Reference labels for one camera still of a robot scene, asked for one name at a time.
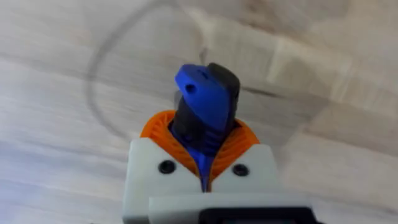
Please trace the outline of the right gripper white and orange left finger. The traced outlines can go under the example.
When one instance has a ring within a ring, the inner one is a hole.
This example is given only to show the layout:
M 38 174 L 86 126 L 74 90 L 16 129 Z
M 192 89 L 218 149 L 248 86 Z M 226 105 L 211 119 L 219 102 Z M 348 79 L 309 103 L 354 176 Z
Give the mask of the right gripper white and orange left finger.
M 123 197 L 124 223 L 149 223 L 152 197 L 201 193 L 195 161 L 169 131 L 174 110 L 155 114 L 131 141 Z

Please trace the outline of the right gripper white and orange right finger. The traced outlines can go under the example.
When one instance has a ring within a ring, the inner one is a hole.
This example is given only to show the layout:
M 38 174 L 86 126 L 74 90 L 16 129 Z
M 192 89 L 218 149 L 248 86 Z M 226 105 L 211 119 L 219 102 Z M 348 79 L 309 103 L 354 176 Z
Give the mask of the right gripper white and orange right finger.
M 211 165 L 208 190 L 212 193 L 254 193 L 280 188 L 272 149 L 261 144 L 244 122 L 236 127 Z

